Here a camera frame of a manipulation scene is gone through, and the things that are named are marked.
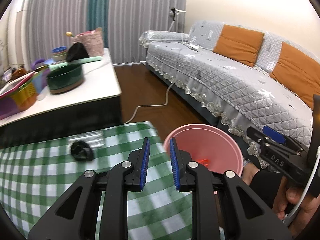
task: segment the white cable loop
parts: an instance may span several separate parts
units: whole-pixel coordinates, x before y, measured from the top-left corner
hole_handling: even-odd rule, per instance
[[[177,56],[176,63],[174,64],[174,69],[175,69],[175,71],[176,71],[176,80],[177,80],[177,61],[178,61],[178,58],[179,58],[179,56],[180,56],[180,52],[181,52],[181,49],[179,50],[179,54],[178,54],[178,56]],[[166,105],[168,104],[168,94],[169,94],[169,90],[170,90],[170,88],[171,88],[173,85],[174,85],[174,83],[172,83],[172,84],[167,88],[167,91],[166,91],[166,93],[165,93],[165,103],[164,103],[163,105],[152,105],[153,107],[166,106]],[[129,121],[125,122],[124,124],[127,124],[127,123],[131,122],[131,121],[135,118],[135,116],[136,116],[136,114],[137,114],[137,111],[138,111],[138,109],[139,109],[140,107],[152,107],[152,106],[137,106],[136,109],[135,109],[135,111],[133,112],[132,117],[129,119]]]
[[[304,197],[306,196],[306,194],[308,192],[308,189],[309,189],[309,187],[311,185],[311,182],[312,182],[312,180],[313,180],[313,178],[314,178],[314,176],[316,174],[316,171],[317,171],[317,168],[318,168],[318,165],[319,165],[319,161],[320,161],[320,146],[318,147],[316,163],[315,163],[315,166],[313,167],[313,170],[311,172],[311,175],[310,175],[310,178],[309,178],[308,183],[306,185],[306,188],[304,189],[299,202],[294,206],[294,208],[291,210],[291,212],[282,220],[283,223],[288,222],[288,220],[290,220],[290,218],[295,214],[295,212],[300,207]]]

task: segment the pink tray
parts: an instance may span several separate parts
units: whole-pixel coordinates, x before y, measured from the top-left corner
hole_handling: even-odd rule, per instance
[[[11,88],[10,90],[8,90],[7,92],[4,92],[3,94],[0,94],[0,99],[1,98],[4,98],[5,96],[11,94],[12,92],[15,92],[19,87],[21,87],[24,83],[26,83],[33,75],[34,75],[34,71],[33,72],[30,72],[28,74],[25,74],[23,75],[22,77],[20,77],[20,81],[13,87]],[[17,80],[13,80],[11,81],[10,83],[8,83],[6,86],[10,85],[11,83],[13,82],[17,82]]]

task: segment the gray quilted sofa cover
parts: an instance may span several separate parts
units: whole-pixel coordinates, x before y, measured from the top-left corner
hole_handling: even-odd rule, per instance
[[[282,41],[320,60],[298,44],[262,31],[265,35],[256,65],[248,67],[212,52],[223,26],[221,22],[201,21],[189,34],[147,31],[139,41],[147,49],[146,62],[214,116],[221,116],[221,123],[244,138],[249,154],[257,156],[264,168],[268,164],[259,158],[257,145],[246,135],[249,126],[262,130],[268,125],[306,146],[312,133],[312,110],[268,75],[279,59]],[[200,49],[191,50],[185,43]]]

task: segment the blue bowl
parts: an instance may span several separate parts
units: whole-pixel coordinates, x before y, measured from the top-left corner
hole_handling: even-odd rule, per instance
[[[59,52],[63,52],[67,50],[67,47],[66,46],[62,46],[62,47],[58,47],[58,48],[55,48],[52,50],[52,53],[59,53]]]

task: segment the black sleeve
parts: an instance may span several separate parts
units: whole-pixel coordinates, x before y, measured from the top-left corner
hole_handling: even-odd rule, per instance
[[[253,177],[250,188],[272,208],[275,197],[280,187],[282,174],[268,171],[258,171]]]

